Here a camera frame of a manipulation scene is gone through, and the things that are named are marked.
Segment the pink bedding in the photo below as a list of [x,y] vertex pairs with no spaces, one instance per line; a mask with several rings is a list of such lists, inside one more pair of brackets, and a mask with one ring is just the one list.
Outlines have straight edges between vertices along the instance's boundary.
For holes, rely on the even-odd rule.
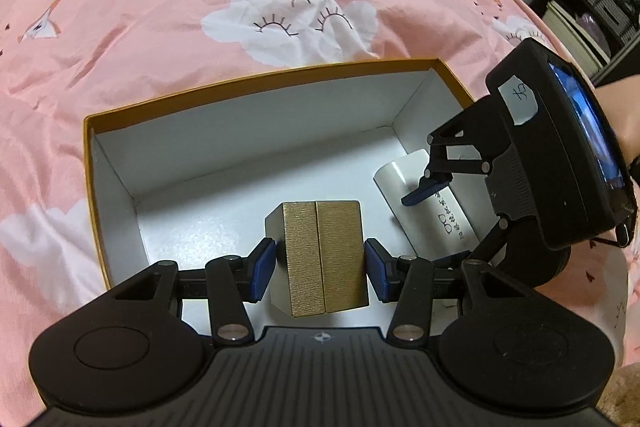
[[[104,291],[86,115],[261,71],[392,57],[440,57],[479,97],[485,74],[529,36],[566,56],[520,0],[2,0],[0,424],[42,409],[33,339]],[[619,361],[626,274],[619,250],[581,245],[545,288],[604,328]]]

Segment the open cardboard box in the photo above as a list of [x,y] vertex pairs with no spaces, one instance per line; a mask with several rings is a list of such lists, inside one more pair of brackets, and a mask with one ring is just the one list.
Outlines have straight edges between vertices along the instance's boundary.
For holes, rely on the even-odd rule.
[[[373,175],[428,148],[427,134],[472,102],[437,59],[386,60],[238,78],[87,117],[90,210],[108,287],[161,259],[192,269],[245,256],[283,201],[358,200],[365,238],[412,253]],[[497,218],[482,178],[457,175],[452,190],[484,237]],[[265,325],[385,333],[395,308],[369,283],[368,307],[292,319],[268,293],[245,304],[256,335]],[[434,309],[432,333],[456,318],[455,308]],[[182,317],[209,333],[206,301],[186,301]]]

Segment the display screen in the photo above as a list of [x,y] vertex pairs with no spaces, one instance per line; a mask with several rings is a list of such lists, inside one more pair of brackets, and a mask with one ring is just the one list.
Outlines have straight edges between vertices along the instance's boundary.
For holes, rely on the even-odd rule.
[[571,74],[563,71],[558,66],[549,64],[549,67],[556,74],[569,100],[571,100],[575,115],[578,117],[582,130],[589,141],[605,183],[612,188],[624,187],[625,181],[622,177],[622,172],[607,146],[602,124],[584,92],[585,88]]

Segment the white label sticker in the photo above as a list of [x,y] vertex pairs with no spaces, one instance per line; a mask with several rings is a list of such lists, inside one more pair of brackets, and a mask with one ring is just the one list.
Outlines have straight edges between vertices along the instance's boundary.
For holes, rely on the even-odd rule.
[[536,95],[517,76],[512,76],[498,88],[498,91],[511,113],[514,124],[527,123],[538,112]]

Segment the small gold box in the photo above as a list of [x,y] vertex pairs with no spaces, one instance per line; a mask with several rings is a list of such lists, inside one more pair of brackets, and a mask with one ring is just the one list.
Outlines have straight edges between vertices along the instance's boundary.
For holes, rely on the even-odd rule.
[[357,201],[283,203],[265,220],[276,243],[271,303],[291,317],[369,304]]

